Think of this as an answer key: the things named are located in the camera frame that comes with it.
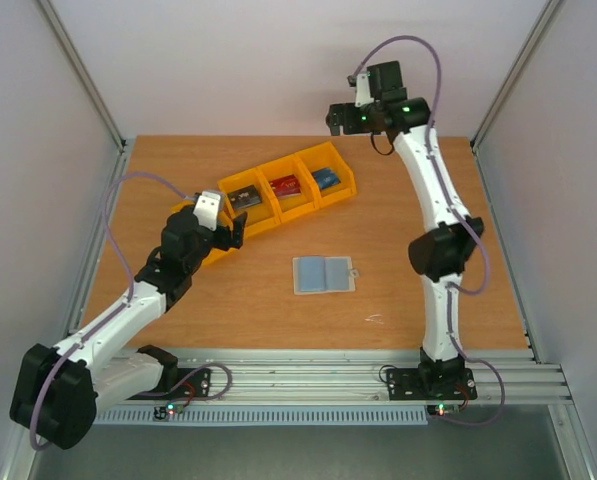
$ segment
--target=gray floor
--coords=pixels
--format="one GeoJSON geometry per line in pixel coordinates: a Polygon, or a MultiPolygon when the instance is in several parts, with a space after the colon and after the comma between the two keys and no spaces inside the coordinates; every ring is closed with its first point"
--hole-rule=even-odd
{"type": "MultiPolygon", "coordinates": [[[[474,408],[471,415],[486,416],[474,408]]],[[[568,478],[546,407],[509,407],[495,425],[94,427],[38,457],[38,480],[568,478]]]]}

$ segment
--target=wooden table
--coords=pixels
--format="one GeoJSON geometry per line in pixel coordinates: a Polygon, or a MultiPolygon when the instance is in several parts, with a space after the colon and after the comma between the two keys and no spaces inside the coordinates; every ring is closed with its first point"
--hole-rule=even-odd
{"type": "MultiPolygon", "coordinates": [[[[139,137],[129,171],[162,175],[185,192],[215,188],[218,179],[328,137],[139,137]]],[[[415,349],[424,334],[420,278],[407,258],[409,241],[423,233],[413,186],[397,155],[382,157],[369,139],[333,139],[355,172],[358,195],[246,242],[242,250],[202,267],[186,296],[142,330],[134,346],[207,348],[415,349]],[[292,257],[349,255],[360,272],[356,292],[296,296],[292,257]]],[[[466,348],[526,348],[507,270],[464,138],[444,138],[441,148],[456,188],[472,215],[485,221],[492,257],[489,290],[460,300],[466,348]]],[[[130,180],[122,189],[112,228],[134,272],[144,265],[175,195],[156,182],[130,180]]],[[[479,252],[464,285],[483,276],[479,252]]],[[[105,247],[91,300],[90,321],[126,288],[111,248],[105,247]]]]}

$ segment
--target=white wall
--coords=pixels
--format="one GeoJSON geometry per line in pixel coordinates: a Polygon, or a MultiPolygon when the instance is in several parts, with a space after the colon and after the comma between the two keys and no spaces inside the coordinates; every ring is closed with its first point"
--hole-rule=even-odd
{"type": "Polygon", "coordinates": [[[22,355],[63,333],[115,158],[34,2],[0,0],[0,465],[22,355]]]}
{"type": "MultiPolygon", "coordinates": [[[[397,34],[437,47],[443,135],[472,136],[543,0],[54,0],[125,136],[320,134],[346,77],[397,34]]],[[[413,96],[431,99],[433,62],[388,47],[413,96]]]]}
{"type": "Polygon", "coordinates": [[[597,0],[565,3],[480,161],[527,315],[597,460],[597,0]]]}

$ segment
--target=metal grate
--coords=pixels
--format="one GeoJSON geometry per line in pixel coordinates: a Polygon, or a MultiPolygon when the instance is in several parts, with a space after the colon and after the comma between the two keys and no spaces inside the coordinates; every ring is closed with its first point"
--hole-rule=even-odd
{"type": "Polygon", "coordinates": [[[198,405],[166,420],[152,406],[119,406],[96,418],[97,425],[180,425],[196,427],[279,425],[426,425],[422,406],[294,407],[198,405]]]}

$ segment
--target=black mounting plate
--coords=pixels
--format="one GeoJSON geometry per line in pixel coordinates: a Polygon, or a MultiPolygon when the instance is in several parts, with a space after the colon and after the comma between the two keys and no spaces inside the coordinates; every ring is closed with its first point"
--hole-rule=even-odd
{"type": "MultiPolygon", "coordinates": [[[[417,368],[389,368],[385,369],[389,400],[464,400],[464,395],[456,390],[454,384],[447,384],[436,388],[436,395],[430,396],[423,391],[420,373],[417,368]]],[[[473,381],[474,374],[465,368],[461,378],[456,382],[469,394],[469,400],[478,398],[475,383],[473,387],[468,382],[473,381]]]]}
{"type": "MultiPolygon", "coordinates": [[[[187,375],[189,372],[194,370],[193,368],[178,368],[178,378],[176,379],[176,383],[178,383],[182,378],[187,375]]],[[[203,368],[202,370],[194,373],[191,377],[186,380],[191,386],[194,387],[194,398],[205,398],[209,395],[209,387],[211,386],[211,369],[203,368]],[[206,388],[202,388],[202,382],[206,381],[207,385],[206,388]]],[[[184,398],[189,396],[189,387],[186,385],[181,385],[175,390],[172,390],[167,395],[163,395],[162,397],[151,397],[146,395],[134,395],[129,400],[175,400],[178,398],[184,398]]]]}

